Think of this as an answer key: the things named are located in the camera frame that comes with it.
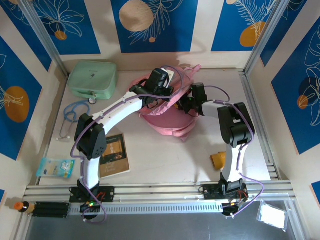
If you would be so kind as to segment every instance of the metal frame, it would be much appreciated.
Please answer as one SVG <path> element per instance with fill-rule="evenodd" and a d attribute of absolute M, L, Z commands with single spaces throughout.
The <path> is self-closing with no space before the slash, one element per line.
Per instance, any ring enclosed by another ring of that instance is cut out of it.
<path fill-rule="evenodd" d="M 50 129 L 49 141 L 47 142 L 47 145 L 45 146 L 45 150 L 44 150 L 44 154 L 43 154 L 43 157 L 44 157 L 44 158 L 47 157 L 47 155 L 48 155 L 50 143 L 51 143 L 51 141 L 52 141 L 52 136 L 54 135 L 55 126 L 56 126 L 57 119 L 58 119 L 58 115 L 59 115 L 59 110 L 60 110 L 60 108 L 61 108 L 62 100 L 64 99 L 64 94 L 65 94 L 65 91 L 66 91 L 66 88 L 67 88 L 67 82 L 68 82 L 68 78 L 65 77 L 64 86 L 62 86 L 62 88 L 59 87 L 58 92 L 56 93 L 56 95 L 60 97 L 59 103 L 58 103 L 59 106 L 58 106 L 58 108 L 57 108 L 56 116 L 55 116 L 55 118 L 54 118 L 54 120 L 53 120 L 51 129 Z M 40 177 L 40 176 L 37 176 L 37 177 L 36 177 L 36 181 L 35 181 L 35 185 L 36 185 L 36 186 L 38 186 L 38 185 L 40 184 L 40 180 L 41 180 L 41 177 Z"/>
<path fill-rule="evenodd" d="M 305 226 L 299 216 L 299 208 L 295 201 L 296 196 L 289 180 L 281 179 L 275 166 L 273 151 L 268 141 L 267 132 L 261 119 L 261 113 L 255 95 L 252 91 L 250 78 L 248 77 L 252 68 L 259 59 L 262 50 L 272 35 L 277 23 L 285 11 L 290 0 L 279 0 L 275 10 L 272 12 L 261 37 L 258 39 L 251 56 L 243 70 L 239 72 L 243 89 L 245 91 L 249 108 L 254 120 L 257 133 L 260 138 L 263 154 L 266 158 L 267 167 L 271 181 L 264 181 L 265 191 L 259 198 L 265 201 L 284 201 L 288 211 L 296 239 L 308 239 L 309 235 L 304 231 Z M 39 16 L 28 0 L 18 0 L 21 11 L 26 16 L 36 35 L 47 50 L 58 68 L 67 76 L 68 72 L 60 58 L 59 52 L 53 44 L 49 34 L 45 30 Z M 114 202 L 104 203 L 108 214 L 165 214 L 165 213 L 198 213 L 198 212 L 219 212 L 220 203 L 214 200 L 205 200 L 199 188 L 203 184 L 216 184 L 216 182 L 199 183 L 176 183 L 176 184 L 116 184 Z M 253 182 L 246 182 L 249 194 L 249 201 L 261 191 L 261 186 Z M 53 185 L 53 186 L 28 186 L 23 200 L 30 202 L 68 202 L 70 198 L 69 188 L 74 185 Z M 79 215 L 79 203 L 71 204 L 71 215 Z M 31 217 L 21 214 L 17 227 L 15 240 L 25 239 Z"/>
<path fill-rule="evenodd" d="M 217 184 L 217 182 L 175 183 L 175 184 L 114 184 L 114 204 L 161 204 L 161 203 L 198 203 L 205 201 L 199 188 L 203 184 Z M 284 196 L 295 198 L 289 180 L 263 181 L 265 191 L 261 197 L 265 200 L 281 200 Z M 261 191 L 261 186 L 254 182 L 246 182 L 250 199 Z M 69 188 L 76 185 L 46 185 L 28 186 L 23 201 L 29 202 L 68 202 Z"/>
<path fill-rule="evenodd" d="M 261 118 L 262 114 L 256 101 L 257 98 L 254 92 L 252 91 L 253 87 L 251 85 L 250 77 L 245 76 L 245 74 L 241 72 L 240 78 L 241 78 L 246 99 L 248 101 L 251 116 L 252 116 L 253 122 L 255 123 L 256 132 L 260 140 L 264 158 L 267 164 L 273 164 L 277 178 L 282 179 L 282 176 L 278 171 L 278 165 L 277 165 L 277 162 L 275 161 L 274 151 L 272 151 L 272 146 L 270 145 L 265 124 Z"/>
<path fill-rule="evenodd" d="M 55 62 L 56 66 L 60 69 L 64 76 L 67 77 L 69 75 L 68 71 L 60 58 L 60 54 L 54 42 L 49 36 L 49 33 L 47 32 L 45 26 L 41 22 L 41 19 L 38 16 L 34 6 L 30 3 L 29 0 L 17 0 L 17 2 L 25 18 L 28 20 L 36 36 L 42 43 L 44 49 L 47 51 L 50 58 Z"/>
<path fill-rule="evenodd" d="M 244 75 L 248 76 L 253 69 L 256 61 L 260 58 L 260 54 L 264 50 L 267 42 L 269 41 L 272 33 L 274 32 L 279 20 L 281 19 L 282 15 L 284 14 L 290 0 L 278 0 L 274 10 L 272 11 L 268 21 L 263 28 L 263 31 L 256 42 L 252 53 L 249 57 L 248 62 L 244 67 Z"/>

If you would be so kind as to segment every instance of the blue panel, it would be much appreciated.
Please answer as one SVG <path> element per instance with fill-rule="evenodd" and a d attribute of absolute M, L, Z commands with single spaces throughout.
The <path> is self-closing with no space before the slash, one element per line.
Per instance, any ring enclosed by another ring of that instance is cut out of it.
<path fill-rule="evenodd" d="M 122 53 L 189 52 L 198 0 L 111 0 Z"/>
<path fill-rule="evenodd" d="M 312 185 L 312 188 L 314 190 L 315 196 L 318 199 L 318 202 L 320 204 L 320 181 L 312 183 L 311 185 Z"/>
<path fill-rule="evenodd" d="M 5 195 L 5 191 L 0 189 L 0 204 L 4 195 Z"/>
<path fill-rule="evenodd" d="M 0 153 L 17 160 L 42 87 L 0 37 Z"/>
<path fill-rule="evenodd" d="M 269 41 L 260 55 L 264 66 L 268 64 L 269 60 L 275 53 L 282 39 L 284 39 L 285 35 L 296 20 L 306 2 L 307 0 L 291 0 L 286 7 L 285 12 L 283 13 L 279 23 L 275 27 L 274 32 L 272 33 Z"/>
<path fill-rule="evenodd" d="M 276 0 L 226 0 L 211 51 L 251 51 L 276 3 Z"/>
<path fill-rule="evenodd" d="M 300 154 L 320 143 L 320 18 L 272 81 Z"/>
<path fill-rule="evenodd" d="M 20 13 L 18 6 L 1 0 L 4 10 L 13 19 Z M 33 0 L 31 1 L 44 27 L 61 55 L 100 54 L 97 39 L 84 0 Z M 16 17 L 14 24 L 28 44 L 36 38 L 27 20 Z"/>
<path fill-rule="evenodd" d="M 0 5 L 11 19 L 15 27 L 21 33 L 25 41 L 29 44 L 30 48 L 42 63 L 44 68 L 48 71 L 52 62 L 51 58 L 35 32 L 30 27 L 29 22 L 21 12 L 19 6 L 13 4 L 9 0 L 0 0 Z"/>

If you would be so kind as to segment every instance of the mint green case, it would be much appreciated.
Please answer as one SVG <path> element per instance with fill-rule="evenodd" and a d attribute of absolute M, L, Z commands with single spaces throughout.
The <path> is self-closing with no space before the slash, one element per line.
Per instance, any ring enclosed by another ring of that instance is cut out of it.
<path fill-rule="evenodd" d="M 117 81 L 116 64 L 83 60 L 74 67 L 67 85 L 78 97 L 106 100 L 114 94 Z"/>

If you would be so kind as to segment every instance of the orange bottle cap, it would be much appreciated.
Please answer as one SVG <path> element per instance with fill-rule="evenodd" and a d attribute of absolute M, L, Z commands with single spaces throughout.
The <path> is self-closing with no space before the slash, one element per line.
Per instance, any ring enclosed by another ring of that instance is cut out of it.
<path fill-rule="evenodd" d="M 23 202 L 20 202 L 20 201 L 18 201 L 18 202 L 16 202 L 15 203 L 15 205 L 14 205 L 14 209 L 15 210 L 21 210 L 21 209 L 23 209 L 24 208 L 24 203 Z"/>

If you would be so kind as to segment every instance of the small orange block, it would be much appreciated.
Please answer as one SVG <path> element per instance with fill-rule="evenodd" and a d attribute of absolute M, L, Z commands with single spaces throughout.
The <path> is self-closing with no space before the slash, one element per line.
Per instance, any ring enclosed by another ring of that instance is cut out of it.
<path fill-rule="evenodd" d="M 210 156 L 213 166 L 216 170 L 221 170 L 225 167 L 226 164 L 226 152 L 219 152 Z"/>

